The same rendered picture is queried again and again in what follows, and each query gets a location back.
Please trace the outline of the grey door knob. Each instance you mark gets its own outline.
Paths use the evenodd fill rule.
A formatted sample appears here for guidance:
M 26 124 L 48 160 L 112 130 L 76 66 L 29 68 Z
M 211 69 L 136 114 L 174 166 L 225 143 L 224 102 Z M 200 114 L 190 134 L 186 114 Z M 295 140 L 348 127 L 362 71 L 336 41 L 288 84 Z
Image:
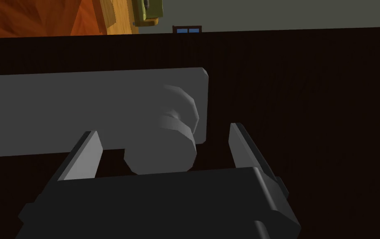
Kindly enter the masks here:
M 203 68 L 0 75 L 0 157 L 68 152 L 96 131 L 136 174 L 188 171 L 208 82 Z

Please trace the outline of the dark brown door leaf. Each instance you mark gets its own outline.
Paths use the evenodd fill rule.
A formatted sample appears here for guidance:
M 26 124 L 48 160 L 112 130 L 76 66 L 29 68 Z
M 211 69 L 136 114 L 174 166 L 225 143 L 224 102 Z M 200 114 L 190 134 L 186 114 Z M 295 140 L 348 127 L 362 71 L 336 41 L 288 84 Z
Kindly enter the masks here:
M 240 122 L 298 239 L 380 239 L 380 28 L 0 38 L 0 74 L 184 67 L 209 75 L 194 171 L 234 167 Z

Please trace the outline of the wooden furniture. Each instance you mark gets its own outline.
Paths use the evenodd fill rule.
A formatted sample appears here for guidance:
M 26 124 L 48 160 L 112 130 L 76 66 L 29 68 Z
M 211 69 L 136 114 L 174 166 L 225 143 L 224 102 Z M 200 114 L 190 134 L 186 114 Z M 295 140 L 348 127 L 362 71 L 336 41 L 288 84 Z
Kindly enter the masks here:
M 134 26 L 132 0 L 92 0 L 102 35 L 138 34 Z

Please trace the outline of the small blue window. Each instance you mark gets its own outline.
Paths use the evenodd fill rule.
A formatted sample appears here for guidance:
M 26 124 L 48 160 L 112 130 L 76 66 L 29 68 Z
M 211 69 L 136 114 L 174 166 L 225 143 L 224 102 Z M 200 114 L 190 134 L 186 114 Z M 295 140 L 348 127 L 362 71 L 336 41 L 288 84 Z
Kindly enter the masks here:
M 201 33 L 202 26 L 201 25 L 173 25 L 172 26 L 173 33 Z

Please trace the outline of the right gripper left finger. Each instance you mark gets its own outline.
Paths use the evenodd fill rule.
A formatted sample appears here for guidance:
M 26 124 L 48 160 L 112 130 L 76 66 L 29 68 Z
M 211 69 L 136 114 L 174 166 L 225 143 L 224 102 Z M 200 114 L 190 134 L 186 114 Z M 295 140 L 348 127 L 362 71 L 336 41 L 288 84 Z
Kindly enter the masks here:
M 94 178 L 102 156 L 103 148 L 97 131 L 85 132 L 83 141 L 76 144 L 77 150 L 70 153 L 60 169 L 57 181 Z

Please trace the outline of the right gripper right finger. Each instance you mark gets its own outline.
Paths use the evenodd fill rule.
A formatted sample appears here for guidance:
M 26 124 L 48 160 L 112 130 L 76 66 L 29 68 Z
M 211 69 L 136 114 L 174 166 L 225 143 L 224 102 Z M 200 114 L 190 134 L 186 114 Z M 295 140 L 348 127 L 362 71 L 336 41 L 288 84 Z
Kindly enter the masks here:
M 228 145 L 235 167 L 256 167 L 268 177 L 275 177 L 271 167 L 241 123 L 230 124 Z

